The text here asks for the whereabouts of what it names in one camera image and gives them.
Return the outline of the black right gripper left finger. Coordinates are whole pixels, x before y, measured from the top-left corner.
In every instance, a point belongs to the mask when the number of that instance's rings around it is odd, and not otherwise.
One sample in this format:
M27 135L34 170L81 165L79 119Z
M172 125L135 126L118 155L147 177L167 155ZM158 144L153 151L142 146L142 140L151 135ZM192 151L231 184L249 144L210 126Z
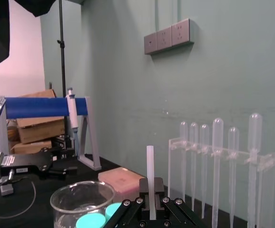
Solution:
M139 196L125 199L104 225L105 228L146 228L149 223L149 188L147 178L139 180Z

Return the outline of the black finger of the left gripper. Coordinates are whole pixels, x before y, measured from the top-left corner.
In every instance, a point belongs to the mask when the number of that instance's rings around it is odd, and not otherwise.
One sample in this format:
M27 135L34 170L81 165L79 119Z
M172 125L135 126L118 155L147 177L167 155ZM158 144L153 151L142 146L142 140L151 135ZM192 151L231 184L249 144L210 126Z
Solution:
M66 177L67 175L76 175L78 168L76 166L67 167L62 169L51 168L48 170L48 176L52 177Z
M60 135L51 138L52 154L55 160L67 160L77 158L74 139L68 135Z

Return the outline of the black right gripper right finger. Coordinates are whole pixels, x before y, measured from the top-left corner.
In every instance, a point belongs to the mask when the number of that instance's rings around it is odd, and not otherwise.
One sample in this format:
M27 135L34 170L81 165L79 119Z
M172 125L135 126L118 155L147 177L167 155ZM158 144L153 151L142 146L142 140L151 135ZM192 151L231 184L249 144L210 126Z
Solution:
M202 228L203 221L181 198L171 199L165 194L162 178L155 178L156 228Z

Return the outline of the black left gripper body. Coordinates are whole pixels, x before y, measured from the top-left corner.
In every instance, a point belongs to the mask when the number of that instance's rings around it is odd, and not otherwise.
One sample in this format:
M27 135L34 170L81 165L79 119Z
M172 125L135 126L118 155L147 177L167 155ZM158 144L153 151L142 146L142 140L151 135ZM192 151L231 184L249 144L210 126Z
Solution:
M46 151L31 154L11 154L3 158L0 175L7 176L11 170L14 170L15 175L33 173L44 176L48 173L52 163L53 155Z

